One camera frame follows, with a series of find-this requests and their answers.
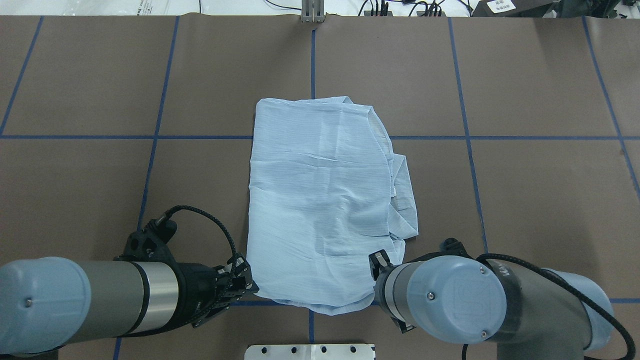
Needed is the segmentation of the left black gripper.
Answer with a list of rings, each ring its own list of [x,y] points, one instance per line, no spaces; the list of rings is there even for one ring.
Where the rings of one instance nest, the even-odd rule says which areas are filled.
[[[179,263],[182,271],[185,293],[180,309],[178,325],[192,325],[194,328],[210,316],[211,306],[221,313],[246,294],[259,291],[253,280],[251,268],[242,253],[227,260],[225,266],[209,267],[199,263]]]

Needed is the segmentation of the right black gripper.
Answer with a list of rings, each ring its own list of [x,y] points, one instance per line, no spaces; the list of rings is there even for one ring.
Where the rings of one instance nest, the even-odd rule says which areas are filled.
[[[393,265],[385,249],[369,255],[369,269],[373,280],[375,280],[375,301],[402,334],[415,328],[414,325],[405,321],[394,300],[394,285],[400,271],[405,267],[406,265]]]

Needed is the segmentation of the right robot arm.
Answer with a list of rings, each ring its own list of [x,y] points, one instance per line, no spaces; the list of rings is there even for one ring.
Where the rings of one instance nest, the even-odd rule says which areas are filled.
[[[378,250],[369,263],[375,301],[401,332],[464,350],[492,342],[499,360],[583,360],[615,330],[610,299],[582,275],[461,246],[402,264]]]

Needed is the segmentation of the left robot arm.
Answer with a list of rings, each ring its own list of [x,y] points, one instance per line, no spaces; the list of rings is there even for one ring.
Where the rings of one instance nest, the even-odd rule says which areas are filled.
[[[2,265],[0,280],[1,354],[16,357],[197,328],[258,291],[243,257],[213,268],[173,259],[43,257]]]

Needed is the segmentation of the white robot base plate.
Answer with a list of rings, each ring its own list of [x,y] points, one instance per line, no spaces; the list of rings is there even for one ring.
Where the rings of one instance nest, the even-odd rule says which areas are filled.
[[[247,348],[245,360],[375,360],[374,344],[256,344]]]

